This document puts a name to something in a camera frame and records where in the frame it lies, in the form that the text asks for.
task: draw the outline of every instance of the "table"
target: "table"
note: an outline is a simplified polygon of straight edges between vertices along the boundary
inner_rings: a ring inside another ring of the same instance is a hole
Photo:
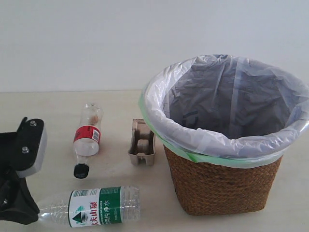
[[[28,226],[0,221],[1,232],[290,232],[309,231],[309,133],[286,152],[266,208],[227,216],[190,216],[180,207],[163,146],[157,139],[154,166],[133,166],[130,147],[132,120],[141,118],[140,91],[47,92],[0,94],[1,132],[15,131],[24,116],[46,123],[47,149],[40,172],[27,178],[35,201],[74,189],[135,185],[140,187],[141,220],[128,224],[59,229],[39,222]],[[95,100],[104,109],[99,154],[90,161],[86,179],[73,176],[72,140],[81,108]]]

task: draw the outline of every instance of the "black bottle cap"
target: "black bottle cap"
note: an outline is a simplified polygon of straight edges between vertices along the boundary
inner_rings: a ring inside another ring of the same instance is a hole
[[[89,166],[85,163],[78,163],[74,168],[74,176],[78,179],[84,179],[88,176]]]

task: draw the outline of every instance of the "empty plastic bottle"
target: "empty plastic bottle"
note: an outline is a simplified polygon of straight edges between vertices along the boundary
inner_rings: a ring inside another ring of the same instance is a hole
[[[115,224],[140,219],[137,187],[64,192],[38,202],[39,221],[71,227]]]
[[[86,104],[82,110],[80,125],[73,142],[73,151],[77,157],[74,168],[76,178],[83,179],[88,176],[88,159],[99,151],[102,117],[103,111],[95,103]]]

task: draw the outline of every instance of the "plastic bag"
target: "plastic bag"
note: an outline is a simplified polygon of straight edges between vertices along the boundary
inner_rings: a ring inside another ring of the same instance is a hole
[[[253,167],[277,160],[307,129],[309,89],[293,75],[256,60],[199,56],[152,78],[140,108],[148,126],[178,155]]]

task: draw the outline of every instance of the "red bottle label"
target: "red bottle label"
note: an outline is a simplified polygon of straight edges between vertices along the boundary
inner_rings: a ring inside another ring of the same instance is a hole
[[[74,142],[83,138],[92,139],[99,144],[101,139],[101,132],[98,128],[94,126],[82,126],[77,129],[74,137]]]

